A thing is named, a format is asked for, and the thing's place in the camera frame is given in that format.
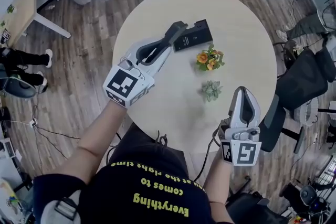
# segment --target rectangular wooden table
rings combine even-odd
[[[14,0],[12,5],[15,7],[14,12],[12,14],[6,13],[6,15],[0,20],[0,22],[3,20],[6,22],[5,28],[11,34],[8,46],[11,47],[17,43],[20,36],[24,35],[25,30],[33,20],[47,26],[51,30],[65,36],[66,38],[71,37],[69,32],[36,12],[36,0]]]

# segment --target person's left arm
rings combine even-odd
[[[81,179],[85,184],[96,174],[100,162],[118,131],[127,109],[113,101],[87,128],[74,153],[50,174],[63,174]]]

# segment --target short sleeve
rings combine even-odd
[[[79,178],[61,174],[42,175],[34,178],[34,216],[40,223],[44,207],[53,200],[69,197],[86,184]]]

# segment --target gray pants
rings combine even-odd
[[[286,33],[288,40],[290,40],[306,34],[324,33],[326,32],[325,30],[326,29],[321,24],[319,16],[317,13],[314,13],[301,19],[294,28],[288,30]]]

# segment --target black t-shirt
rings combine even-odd
[[[88,185],[67,175],[39,176],[34,179],[34,213],[39,223],[50,201],[81,189],[81,223],[215,223],[205,190],[179,174],[147,153],[113,162]]]

